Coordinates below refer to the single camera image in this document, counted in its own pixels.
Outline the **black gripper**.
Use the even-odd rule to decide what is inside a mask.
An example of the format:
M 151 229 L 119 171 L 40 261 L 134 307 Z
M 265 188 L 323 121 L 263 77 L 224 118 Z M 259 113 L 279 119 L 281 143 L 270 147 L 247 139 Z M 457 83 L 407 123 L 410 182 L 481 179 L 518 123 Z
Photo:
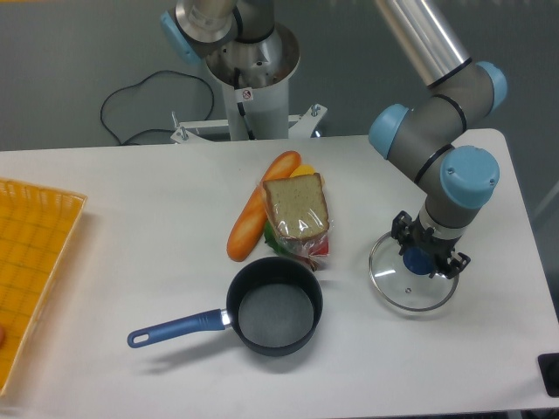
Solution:
M 398 255 L 404 255 L 404 266 L 409 271 L 430 271 L 429 277 L 447 279 L 457 277 L 471 262 L 462 252 L 453 251 L 458 238 L 442 239 L 434 236 L 404 210 L 393 219 L 390 236 L 399 245 Z

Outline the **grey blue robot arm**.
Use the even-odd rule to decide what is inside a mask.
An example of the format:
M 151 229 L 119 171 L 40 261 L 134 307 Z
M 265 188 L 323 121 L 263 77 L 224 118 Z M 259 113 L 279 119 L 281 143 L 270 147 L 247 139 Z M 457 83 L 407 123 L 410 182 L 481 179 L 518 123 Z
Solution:
M 471 59 L 434 3 L 380 1 L 377 8 L 431 93 L 412 109 L 387 107 L 369 129 L 373 148 L 426 195 L 416 217 L 395 217 L 390 234 L 410 271 L 454 278 L 470 261 L 455 245 L 500 176 L 489 152 L 454 142 L 502 103 L 507 80 L 495 65 Z M 183 61 L 204 62 L 221 83 L 233 140 L 293 131 L 287 82 L 300 50 L 275 20 L 273 2 L 180 1 L 160 24 Z

